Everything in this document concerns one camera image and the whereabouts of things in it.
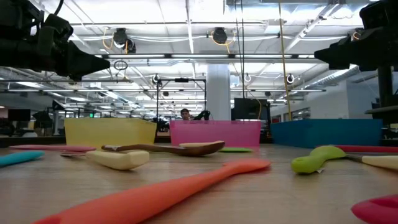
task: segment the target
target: wooden spoon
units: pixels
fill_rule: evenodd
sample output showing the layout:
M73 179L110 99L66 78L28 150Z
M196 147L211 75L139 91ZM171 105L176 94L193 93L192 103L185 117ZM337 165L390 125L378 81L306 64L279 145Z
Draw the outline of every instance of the wooden spoon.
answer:
M149 152L168 152L179 156L204 156L215 153L225 145L223 141L211 142L206 145L193 147L172 147L136 144L131 146L103 146L106 151L145 150Z

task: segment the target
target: spatula handle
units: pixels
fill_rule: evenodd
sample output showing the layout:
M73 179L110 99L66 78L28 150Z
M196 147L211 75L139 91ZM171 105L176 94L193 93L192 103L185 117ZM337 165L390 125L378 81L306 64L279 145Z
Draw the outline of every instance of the spatula handle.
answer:
M17 152L6 156L0 156L0 167L27 162L44 155L44 151Z

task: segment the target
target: cable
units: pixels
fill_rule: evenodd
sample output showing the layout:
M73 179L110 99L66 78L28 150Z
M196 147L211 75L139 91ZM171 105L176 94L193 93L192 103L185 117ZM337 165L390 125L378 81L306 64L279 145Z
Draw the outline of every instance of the cable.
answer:
M236 9L236 0L234 0L234 6L235 6L235 15L236 15L235 16L235 19L236 19L236 33L238 35L239 62L241 64L241 75L242 75L241 78L243 80L243 82L242 82L242 95L243 95L243 98L244 98L244 73L243 73L243 70L242 70L243 65L242 65L242 57L241 57L241 41L239 39L238 10Z
M108 46L105 44L105 39L102 39L102 44L104 45L105 48L111 49L112 46L113 46L113 35L112 35L112 40L111 40L111 46L110 46L110 47L108 47Z
M63 0L60 0L60 4L58 4L58 7L55 10L54 15L58 15L58 13L61 11L62 5L63 5Z
M287 77L286 77L286 61L285 61L285 46L284 46L284 30L282 27L282 0L279 0L279 28L280 28L280 44L282 47L282 62L284 67L284 84L285 84L285 91L286 91L286 99L287 99L287 109L289 112L289 121L292 120L292 111L290 110L290 98L289 98L289 91L287 89Z

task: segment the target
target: pink spatula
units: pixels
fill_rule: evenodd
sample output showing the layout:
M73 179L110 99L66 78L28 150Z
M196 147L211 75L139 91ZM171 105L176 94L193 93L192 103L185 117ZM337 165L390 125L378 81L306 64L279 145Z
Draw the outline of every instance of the pink spatula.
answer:
M218 170L125 190L69 208L35 224L140 223L232 175L270 166L262 159L227 162Z

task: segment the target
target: wooden table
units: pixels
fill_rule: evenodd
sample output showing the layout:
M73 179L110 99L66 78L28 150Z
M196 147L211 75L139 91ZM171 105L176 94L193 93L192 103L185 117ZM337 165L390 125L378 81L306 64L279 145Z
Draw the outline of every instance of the wooden table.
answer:
M10 152L0 149L0 154ZM290 161L308 153L308 149L275 145L263 145L253 154L217 153L202 158L158 153L151 154L148 164L121 172L84 158L46 152L39 161L0 169L0 220L30 223L87 200L199 174L247 157L269 159L272 169L232 177L146 223L362 223L351 213L352 205L398 194L398 172L352 161L328 162L321 174L295 175Z

